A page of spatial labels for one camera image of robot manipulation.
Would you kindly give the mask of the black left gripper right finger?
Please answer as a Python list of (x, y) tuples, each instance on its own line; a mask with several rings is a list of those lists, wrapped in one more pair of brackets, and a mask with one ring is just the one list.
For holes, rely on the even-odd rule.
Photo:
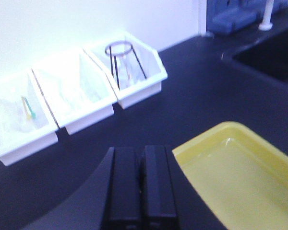
[(146, 230), (178, 230), (166, 148), (145, 146), (141, 162), (142, 210)]

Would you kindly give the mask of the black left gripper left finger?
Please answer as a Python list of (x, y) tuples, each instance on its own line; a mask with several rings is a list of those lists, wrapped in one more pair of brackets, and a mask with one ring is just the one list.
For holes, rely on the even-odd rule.
[(114, 149), (105, 229), (141, 228), (140, 179), (137, 156), (131, 147)]

